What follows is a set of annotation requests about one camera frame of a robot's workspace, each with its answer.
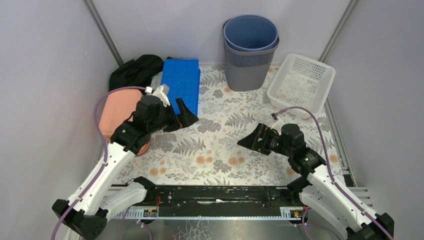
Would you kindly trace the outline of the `blue divided plastic tray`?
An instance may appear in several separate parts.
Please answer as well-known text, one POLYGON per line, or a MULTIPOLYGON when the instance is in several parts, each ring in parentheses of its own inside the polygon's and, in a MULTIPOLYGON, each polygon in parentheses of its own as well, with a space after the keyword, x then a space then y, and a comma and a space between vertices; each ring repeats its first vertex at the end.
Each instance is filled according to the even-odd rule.
POLYGON ((200 67, 198 59, 166 59, 160 83, 167 85, 167 97, 174 112, 180 113, 176 99, 182 98, 186 107, 198 115, 200 67))

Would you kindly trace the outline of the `pink plastic basket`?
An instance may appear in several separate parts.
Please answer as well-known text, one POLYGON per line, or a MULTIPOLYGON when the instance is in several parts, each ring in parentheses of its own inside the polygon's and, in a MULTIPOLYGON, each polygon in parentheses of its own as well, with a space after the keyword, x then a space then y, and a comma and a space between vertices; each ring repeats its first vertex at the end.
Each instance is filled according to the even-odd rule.
POLYGON ((123 89, 107 97, 98 125, 107 143, 110 142, 116 128, 136 110, 136 105, 142 96, 142 92, 138 89, 123 89))

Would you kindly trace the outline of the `white plastic basket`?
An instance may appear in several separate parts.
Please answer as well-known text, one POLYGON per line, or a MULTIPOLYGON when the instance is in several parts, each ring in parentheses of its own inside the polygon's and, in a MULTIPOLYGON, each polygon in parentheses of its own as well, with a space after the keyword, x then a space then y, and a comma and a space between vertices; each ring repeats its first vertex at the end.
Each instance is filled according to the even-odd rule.
POLYGON ((314 116, 321 113, 336 70, 312 58, 289 53, 271 81, 267 96, 272 106, 282 110, 302 107, 314 116))

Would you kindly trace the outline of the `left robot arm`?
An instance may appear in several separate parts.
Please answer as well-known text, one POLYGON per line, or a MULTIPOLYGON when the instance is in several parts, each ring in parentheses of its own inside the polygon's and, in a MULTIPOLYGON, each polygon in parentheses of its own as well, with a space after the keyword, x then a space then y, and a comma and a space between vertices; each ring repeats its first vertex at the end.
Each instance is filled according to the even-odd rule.
POLYGON ((122 169, 132 161, 140 149, 151 140, 151 135, 163 131, 174 132, 192 126, 198 117, 182 98, 176 99, 179 114, 167 96, 145 95, 135 111, 112 134, 106 144, 103 159, 68 199, 57 199, 52 206, 59 223, 86 240, 96 239, 108 221, 130 206, 152 204, 155 192, 133 181, 124 189, 107 196, 106 193, 122 169))

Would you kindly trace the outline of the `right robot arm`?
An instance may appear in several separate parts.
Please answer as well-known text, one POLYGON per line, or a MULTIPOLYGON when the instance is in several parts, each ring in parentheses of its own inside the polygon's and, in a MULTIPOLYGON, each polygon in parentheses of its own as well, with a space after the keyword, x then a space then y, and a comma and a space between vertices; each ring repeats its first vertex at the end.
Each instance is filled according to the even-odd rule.
POLYGON ((239 146, 269 155, 274 152, 288 158, 300 177, 287 185, 287 201, 304 204, 326 219, 346 240, 392 240, 394 220, 378 214, 328 169, 329 164, 307 146, 297 124, 288 123, 280 131, 258 124, 239 146))

